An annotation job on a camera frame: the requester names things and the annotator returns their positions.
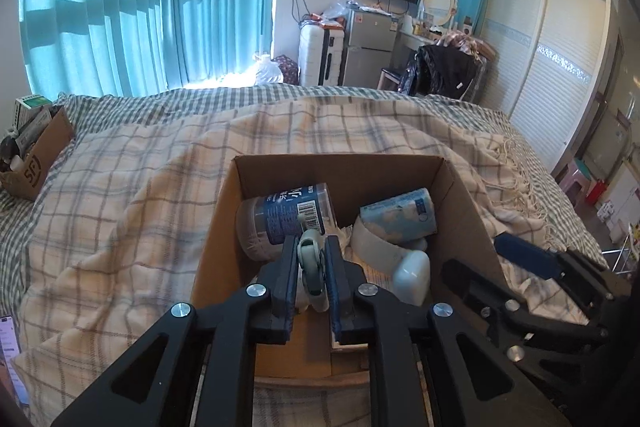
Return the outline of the white tape roll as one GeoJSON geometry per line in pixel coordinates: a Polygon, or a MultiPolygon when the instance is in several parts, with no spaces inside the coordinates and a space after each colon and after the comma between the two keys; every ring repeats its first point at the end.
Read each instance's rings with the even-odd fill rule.
{"type": "Polygon", "coordinates": [[[417,279],[431,275],[425,237],[396,245],[371,232],[358,218],[352,228],[349,245],[354,255],[366,265],[389,277],[400,271],[406,271],[417,279]]]}

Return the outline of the light green folding hanger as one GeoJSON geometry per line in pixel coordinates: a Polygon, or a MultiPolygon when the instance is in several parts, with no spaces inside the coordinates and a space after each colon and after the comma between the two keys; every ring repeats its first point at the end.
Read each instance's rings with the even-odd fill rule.
{"type": "Polygon", "coordinates": [[[295,308],[303,313],[308,308],[318,313],[329,309],[326,290],[326,262],[324,261],[324,238],[316,230],[303,233],[297,244],[297,288],[295,308]]]}

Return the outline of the blue tissue pack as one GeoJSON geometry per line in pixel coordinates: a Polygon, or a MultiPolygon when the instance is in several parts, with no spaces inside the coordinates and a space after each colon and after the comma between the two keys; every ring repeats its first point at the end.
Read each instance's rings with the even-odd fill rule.
{"type": "Polygon", "coordinates": [[[425,187],[360,208],[362,224],[393,244],[423,239],[437,232],[435,208],[425,187]]]}

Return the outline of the clear plastic bottle blue label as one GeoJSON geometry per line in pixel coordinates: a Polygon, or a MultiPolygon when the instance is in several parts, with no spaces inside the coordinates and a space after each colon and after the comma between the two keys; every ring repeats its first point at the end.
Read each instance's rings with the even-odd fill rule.
{"type": "Polygon", "coordinates": [[[326,235],[336,229],[325,183],[245,199],[235,216],[242,251],[254,261],[277,259],[286,236],[301,236],[307,230],[326,235]]]}

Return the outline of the pale blue plastic case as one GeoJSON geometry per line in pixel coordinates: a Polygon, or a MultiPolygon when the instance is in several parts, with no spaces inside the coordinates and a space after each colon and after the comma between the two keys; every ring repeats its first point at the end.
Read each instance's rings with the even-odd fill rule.
{"type": "Polygon", "coordinates": [[[431,282],[431,261],[424,251],[409,251],[392,276],[392,293],[402,302],[422,306],[431,282]]]}

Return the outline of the pink plastic stool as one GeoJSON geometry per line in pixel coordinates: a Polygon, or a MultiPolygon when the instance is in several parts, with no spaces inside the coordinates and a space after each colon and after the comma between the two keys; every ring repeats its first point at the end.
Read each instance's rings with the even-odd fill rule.
{"type": "Polygon", "coordinates": [[[574,158],[567,164],[566,173],[559,186],[572,206],[576,207],[587,196],[591,182],[588,167],[581,159],[574,158]]]}

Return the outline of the chair with black clothes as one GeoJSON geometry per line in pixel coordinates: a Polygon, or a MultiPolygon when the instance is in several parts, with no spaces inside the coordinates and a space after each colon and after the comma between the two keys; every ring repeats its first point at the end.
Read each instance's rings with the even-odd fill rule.
{"type": "Polygon", "coordinates": [[[412,50],[401,68],[383,68],[378,90],[474,103],[480,99],[488,66],[484,56],[467,54],[454,46],[427,44],[412,50]]]}

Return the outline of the white sliding wardrobe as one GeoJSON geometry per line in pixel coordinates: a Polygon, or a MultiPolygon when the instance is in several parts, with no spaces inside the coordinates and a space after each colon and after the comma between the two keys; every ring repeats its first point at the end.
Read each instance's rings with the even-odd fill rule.
{"type": "Polygon", "coordinates": [[[488,0],[480,38],[497,56],[480,105],[506,115],[548,171],[593,106],[612,16],[612,0],[488,0]]]}

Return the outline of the small cardboard box with clutter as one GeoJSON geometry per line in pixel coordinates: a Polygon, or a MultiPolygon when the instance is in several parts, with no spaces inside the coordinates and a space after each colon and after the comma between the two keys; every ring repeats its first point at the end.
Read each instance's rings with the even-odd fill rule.
{"type": "Polygon", "coordinates": [[[40,104],[30,111],[24,124],[2,136],[1,187],[33,202],[75,131],[62,105],[40,104]]]}

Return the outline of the oval white vanity mirror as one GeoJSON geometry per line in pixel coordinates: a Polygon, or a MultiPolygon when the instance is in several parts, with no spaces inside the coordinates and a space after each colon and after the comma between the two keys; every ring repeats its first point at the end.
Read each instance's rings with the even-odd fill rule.
{"type": "Polygon", "coordinates": [[[424,14],[435,26],[446,26],[457,13],[457,0],[421,0],[424,14]]]}

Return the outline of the silver small refrigerator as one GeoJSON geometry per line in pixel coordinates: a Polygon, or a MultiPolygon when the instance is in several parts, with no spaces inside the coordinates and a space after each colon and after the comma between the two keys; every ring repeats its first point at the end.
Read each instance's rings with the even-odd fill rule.
{"type": "Polygon", "coordinates": [[[375,89],[390,66],[397,20],[378,12],[350,10],[346,18],[342,85],[375,89]]]}

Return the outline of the dark patterned bag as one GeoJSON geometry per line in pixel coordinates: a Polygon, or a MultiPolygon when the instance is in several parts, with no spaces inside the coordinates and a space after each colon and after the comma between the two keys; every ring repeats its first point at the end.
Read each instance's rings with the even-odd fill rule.
{"type": "Polygon", "coordinates": [[[281,54],[273,57],[272,60],[278,65],[284,83],[292,84],[292,86],[299,85],[299,67],[292,58],[281,54]]]}

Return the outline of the white plastic bag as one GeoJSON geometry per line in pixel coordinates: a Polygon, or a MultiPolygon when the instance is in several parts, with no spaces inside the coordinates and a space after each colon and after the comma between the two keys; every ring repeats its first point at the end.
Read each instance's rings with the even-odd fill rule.
{"type": "Polygon", "coordinates": [[[253,72],[255,86],[283,82],[283,72],[279,64],[271,60],[269,54],[262,54],[256,58],[256,62],[253,64],[253,72]]]}

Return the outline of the white suitcase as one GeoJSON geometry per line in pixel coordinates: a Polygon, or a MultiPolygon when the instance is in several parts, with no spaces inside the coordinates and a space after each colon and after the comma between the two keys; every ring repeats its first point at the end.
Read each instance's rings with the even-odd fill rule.
{"type": "Polygon", "coordinates": [[[341,26],[303,26],[298,47],[299,84],[303,87],[336,87],[340,82],[343,44],[341,26]]]}

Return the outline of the left teal curtain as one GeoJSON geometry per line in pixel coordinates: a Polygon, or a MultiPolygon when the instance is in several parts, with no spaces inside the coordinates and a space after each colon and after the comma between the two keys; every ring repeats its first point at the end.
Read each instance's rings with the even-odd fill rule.
{"type": "Polygon", "coordinates": [[[167,88],[163,0],[18,0],[32,93],[147,96],[167,88]]]}

